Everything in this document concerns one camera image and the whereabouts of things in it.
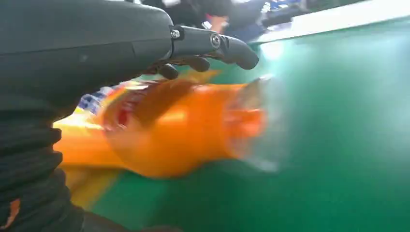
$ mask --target yellow object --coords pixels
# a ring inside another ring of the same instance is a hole
[[[127,169],[149,177],[186,174],[202,163],[241,157],[233,141],[259,136],[264,112],[235,105],[246,85],[200,85],[182,78],[130,82],[94,115],[58,121],[63,166]]]

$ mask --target metal bolt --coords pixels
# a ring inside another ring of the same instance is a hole
[[[211,44],[216,49],[220,47],[220,36],[218,34],[211,35]]]
[[[180,36],[181,36],[181,33],[178,30],[174,29],[174,30],[171,31],[171,37],[173,39],[178,39]]]

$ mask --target green surface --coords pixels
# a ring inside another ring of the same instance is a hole
[[[409,232],[410,19],[256,47],[252,71],[287,94],[287,160],[277,173],[208,164],[169,181],[125,173],[93,211],[130,229],[186,232]]]

